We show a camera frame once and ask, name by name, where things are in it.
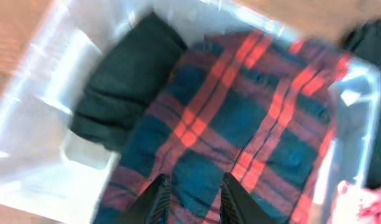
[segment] plaid shirt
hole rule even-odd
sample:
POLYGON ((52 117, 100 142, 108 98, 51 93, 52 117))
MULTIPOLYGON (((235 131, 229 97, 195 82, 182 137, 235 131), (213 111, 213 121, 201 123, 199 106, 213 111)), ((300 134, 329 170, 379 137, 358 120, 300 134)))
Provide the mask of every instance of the plaid shirt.
POLYGON ((347 59, 260 30, 195 44, 122 150, 94 223, 114 223, 162 173, 172 178, 169 223, 219 223, 225 172, 277 222, 305 223, 334 135, 328 86, 347 59))

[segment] pink and white cloth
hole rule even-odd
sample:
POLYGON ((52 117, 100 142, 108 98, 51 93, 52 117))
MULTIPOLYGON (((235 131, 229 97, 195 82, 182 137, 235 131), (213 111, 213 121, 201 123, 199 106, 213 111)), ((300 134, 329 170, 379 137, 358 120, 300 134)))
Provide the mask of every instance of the pink and white cloth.
POLYGON ((339 183, 329 224, 381 224, 381 188, 360 189, 339 183))

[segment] black cloth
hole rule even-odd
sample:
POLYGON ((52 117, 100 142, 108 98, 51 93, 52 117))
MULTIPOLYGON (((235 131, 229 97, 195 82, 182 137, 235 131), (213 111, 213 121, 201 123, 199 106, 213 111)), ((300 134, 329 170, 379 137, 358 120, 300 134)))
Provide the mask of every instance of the black cloth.
MULTIPOLYGON (((381 70, 381 20, 366 23, 352 31, 342 41, 342 47, 361 59, 375 64, 381 70)), ((367 186, 373 189, 381 186, 381 117, 367 186)))
POLYGON ((91 74, 70 129, 120 152, 185 50, 169 25, 145 16, 91 74))

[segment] plastic bin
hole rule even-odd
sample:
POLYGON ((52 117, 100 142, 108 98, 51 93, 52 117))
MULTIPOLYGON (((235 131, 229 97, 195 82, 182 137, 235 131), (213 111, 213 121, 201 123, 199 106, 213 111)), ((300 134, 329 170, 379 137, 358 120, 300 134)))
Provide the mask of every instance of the plastic bin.
MULTIPOLYGON (((251 27, 284 44, 299 37, 279 22, 226 1, 57 1, 0 101, 1 204, 63 223, 90 222, 118 155, 70 134, 71 109, 104 53, 151 9, 188 44, 204 34, 251 27)), ((379 120, 381 74, 354 58, 330 93, 338 128, 313 199, 324 208, 322 219, 329 215, 339 181, 360 187, 365 182, 379 120)))

